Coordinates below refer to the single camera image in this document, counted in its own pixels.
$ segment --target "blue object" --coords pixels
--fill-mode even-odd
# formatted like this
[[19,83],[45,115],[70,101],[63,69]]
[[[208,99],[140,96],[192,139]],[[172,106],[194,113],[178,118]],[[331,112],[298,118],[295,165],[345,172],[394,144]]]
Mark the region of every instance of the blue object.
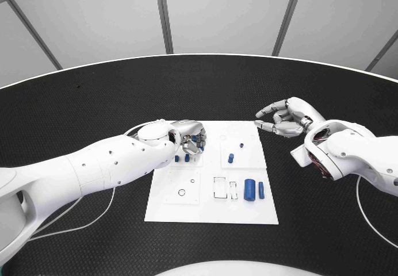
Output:
[[249,201],[256,200],[256,181],[253,179],[246,180],[246,194],[244,199]]
[[259,183],[259,197],[262,200],[264,199],[264,184],[263,184],[263,182]]
[[234,154],[230,154],[228,163],[233,163],[233,162],[234,162]]

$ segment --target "white cable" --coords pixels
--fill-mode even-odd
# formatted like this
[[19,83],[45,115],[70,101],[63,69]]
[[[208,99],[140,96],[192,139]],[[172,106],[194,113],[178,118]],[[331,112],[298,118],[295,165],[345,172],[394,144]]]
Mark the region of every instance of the white cable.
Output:
[[44,229],[47,229],[57,221],[58,219],[73,210],[73,208],[75,207],[75,205],[80,203],[83,197],[75,201],[75,203],[73,204],[73,206],[64,211],[64,213],[42,227],[39,228],[34,235],[38,234]]
[[41,239],[42,237],[50,237],[50,236],[52,236],[52,235],[63,234],[63,233],[67,233],[67,232],[71,232],[71,231],[75,231],[75,230],[80,230],[80,229],[87,228],[87,227],[88,227],[88,226],[104,216],[104,214],[106,214],[106,212],[109,211],[110,206],[112,206],[112,204],[113,204],[113,200],[114,200],[114,191],[113,191],[113,197],[112,197],[112,199],[110,199],[110,204],[109,204],[109,207],[107,207],[106,211],[103,212],[103,214],[101,214],[101,215],[86,225],[86,226],[78,227],[78,228],[74,228],[74,229],[70,229],[70,230],[64,230],[64,231],[60,231],[60,232],[55,232],[55,233],[51,233],[51,234],[45,234],[45,235],[42,235],[42,236],[39,236],[39,237],[34,237],[34,238],[29,239],[29,242],[31,242],[32,240]]
[[358,181],[357,181],[357,201],[358,201],[358,206],[360,206],[360,209],[361,209],[361,213],[362,213],[362,216],[367,220],[367,223],[370,224],[371,228],[374,229],[375,233],[381,236],[381,238],[396,247],[398,248],[398,245],[396,243],[393,243],[387,237],[380,233],[380,231],[375,229],[373,223],[370,222],[368,220],[368,217],[365,215],[365,212],[364,212],[364,209],[362,209],[362,205],[361,205],[361,201],[360,201],[360,181],[361,181],[361,177],[358,177]]
[[127,135],[136,128],[143,127],[145,125],[153,124],[153,123],[156,123],[156,122],[165,122],[165,119],[161,119],[161,120],[156,120],[156,121],[152,121],[152,122],[146,122],[146,123],[143,123],[143,124],[135,126],[133,128],[130,128],[130,129],[125,132],[125,135]]

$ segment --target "white wall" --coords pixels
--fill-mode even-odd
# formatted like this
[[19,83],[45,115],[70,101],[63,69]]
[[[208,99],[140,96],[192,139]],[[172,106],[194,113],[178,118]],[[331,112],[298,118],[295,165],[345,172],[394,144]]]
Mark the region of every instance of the white wall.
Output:
[[9,4],[0,3],[0,87],[57,70]]
[[398,79],[398,42],[388,49],[371,72]]
[[64,68],[165,54],[156,0],[16,0]]
[[299,0],[280,56],[365,70],[398,29],[398,0]]
[[289,0],[168,0],[175,53],[272,55]]

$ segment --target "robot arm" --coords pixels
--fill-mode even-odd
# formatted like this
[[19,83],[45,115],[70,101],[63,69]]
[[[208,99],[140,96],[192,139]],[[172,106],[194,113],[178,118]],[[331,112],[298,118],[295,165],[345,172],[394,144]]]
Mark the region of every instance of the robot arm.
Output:
[[0,266],[67,203],[165,167],[181,146],[189,154],[201,154],[205,143],[207,131],[198,121],[158,121],[133,136],[107,138],[70,155],[24,167],[0,168]]
[[355,123],[326,121],[299,98],[273,103],[257,117],[274,110],[276,124],[256,121],[256,126],[286,137],[306,133],[305,144],[290,152],[299,165],[315,163],[324,178],[332,180],[358,174],[381,191],[398,196],[398,136],[375,137]]

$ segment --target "black perforated mat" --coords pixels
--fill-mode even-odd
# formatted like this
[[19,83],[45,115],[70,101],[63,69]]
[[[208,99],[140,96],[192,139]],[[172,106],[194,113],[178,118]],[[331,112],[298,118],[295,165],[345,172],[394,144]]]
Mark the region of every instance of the black perforated mat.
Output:
[[[383,78],[267,57],[149,57],[0,90],[0,167],[65,155],[159,118],[256,120],[266,105],[293,96],[326,119],[398,135],[398,84]],[[280,225],[145,222],[150,173],[117,188],[109,213],[88,228],[28,243],[5,275],[156,275],[210,260],[256,260],[324,275],[398,275],[398,249],[361,215],[357,177],[334,182],[313,166],[299,167],[290,150],[303,137],[260,136]],[[110,197],[112,190],[88,195],[44,233],[87,224]],[[371,222],[398,243],[398,198],[362,181],[361,199]]]

